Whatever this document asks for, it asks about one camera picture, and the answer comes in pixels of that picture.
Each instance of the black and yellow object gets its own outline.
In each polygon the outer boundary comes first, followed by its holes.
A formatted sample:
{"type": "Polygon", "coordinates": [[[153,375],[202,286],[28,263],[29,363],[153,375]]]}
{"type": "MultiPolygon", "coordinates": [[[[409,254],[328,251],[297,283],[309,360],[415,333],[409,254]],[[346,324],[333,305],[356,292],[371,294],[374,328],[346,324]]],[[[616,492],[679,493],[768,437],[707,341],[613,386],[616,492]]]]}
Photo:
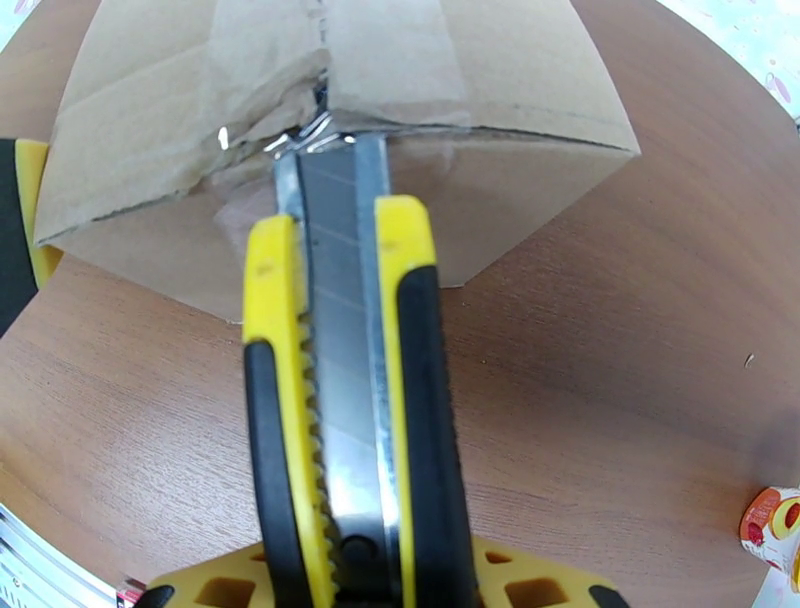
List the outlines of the black and yellow object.
{"type": "Polygon", "coordinates": [[[0,336],[61,259],[54,247],[34,247],[33,224],[47,144],[0,140],[0,336]]]}
{"type": "Polygon", "coordinates": [[[245,378],[263,545],[163,577],[140,608],[625,608],[610,583],[473,538],[424,206],[380,136],[276,162],[253,229],[245,378]]]}

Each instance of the wooden table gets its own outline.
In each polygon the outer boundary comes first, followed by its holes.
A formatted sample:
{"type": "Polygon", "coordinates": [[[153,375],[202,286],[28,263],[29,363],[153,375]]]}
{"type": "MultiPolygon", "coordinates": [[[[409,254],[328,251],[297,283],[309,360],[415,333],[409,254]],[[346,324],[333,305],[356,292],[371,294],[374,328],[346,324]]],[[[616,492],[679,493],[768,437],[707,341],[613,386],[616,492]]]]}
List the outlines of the wooden table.
{"type": "MultiPolygon", "coordinates": [[[[652,0],[574,3],[644,157],[444,294],[472,522],[634,606],[749,606],[738,519],[800,478],[800,141],[652,0]]],[[[49,137],[96,4],[45,0],[0,57],[5,134],[49,137]]],[[[67,260],[0,387],[0,500],[98,575],[257,540],[237,328],[67,260]]]]}

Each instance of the brown wood surface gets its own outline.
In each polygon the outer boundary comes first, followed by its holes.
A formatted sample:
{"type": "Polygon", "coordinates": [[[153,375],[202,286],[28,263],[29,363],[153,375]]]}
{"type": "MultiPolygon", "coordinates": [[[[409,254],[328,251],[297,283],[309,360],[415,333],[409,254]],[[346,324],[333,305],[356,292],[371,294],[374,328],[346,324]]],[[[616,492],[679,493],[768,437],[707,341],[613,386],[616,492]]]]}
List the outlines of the brown wood surface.
{"type": "MultiPolygon", "coordinates": [[[[4,133],[47,137],[96,4],[45,0],[0,55],[4,133]]],[[[574,4],[644,156],[444,294],[473,525],[634,606],[749,606],[739,516],[800,481],[800,141],[653,0],[574,4]]],[[[0,500],[98,575],[257,539],[236,328],[67,260],[0,388],[0,500]]]]}

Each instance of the cardboard box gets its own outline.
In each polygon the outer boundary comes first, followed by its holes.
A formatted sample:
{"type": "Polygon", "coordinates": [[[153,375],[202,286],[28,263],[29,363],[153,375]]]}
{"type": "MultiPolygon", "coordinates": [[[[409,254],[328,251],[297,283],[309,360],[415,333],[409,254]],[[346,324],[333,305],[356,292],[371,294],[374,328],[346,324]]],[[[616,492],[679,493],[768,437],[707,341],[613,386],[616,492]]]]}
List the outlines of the cardboard box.
{"type": "Polygon", "coordinates": [[[639,153],[567,0],[104,0],[56,120],[36,240],[238,320],[241,264],[209,176],[248,158],[269,175],[260,150],[313,117],[323,77],[341,129],[392,133],[393,190],[428,205],[444,285],[639,153]]]}

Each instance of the clear tape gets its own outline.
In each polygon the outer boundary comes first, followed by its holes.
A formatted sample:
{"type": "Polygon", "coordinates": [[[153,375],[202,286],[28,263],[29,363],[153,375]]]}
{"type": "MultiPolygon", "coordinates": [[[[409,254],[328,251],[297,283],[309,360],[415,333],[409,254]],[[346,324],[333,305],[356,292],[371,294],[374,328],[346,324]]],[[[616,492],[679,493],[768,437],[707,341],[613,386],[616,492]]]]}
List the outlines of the clear tape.
{"type": "MultiPolygon", "coordinates": [[[[219,0],[207,48],[201,111],[217,162],[205,184],[221,199],[214,220],[242,264],[250,229],[277,209],[270,144],[312,121],[321,84],[334,126],[305,146],[335,139],[336,127],[413,138],[472,126],[439,0],[219,0]]],[[[424,167],[444,178],[447,140],[435,154],[391,146],[402,150],[391,154],[393,173],[424,167]]]]}

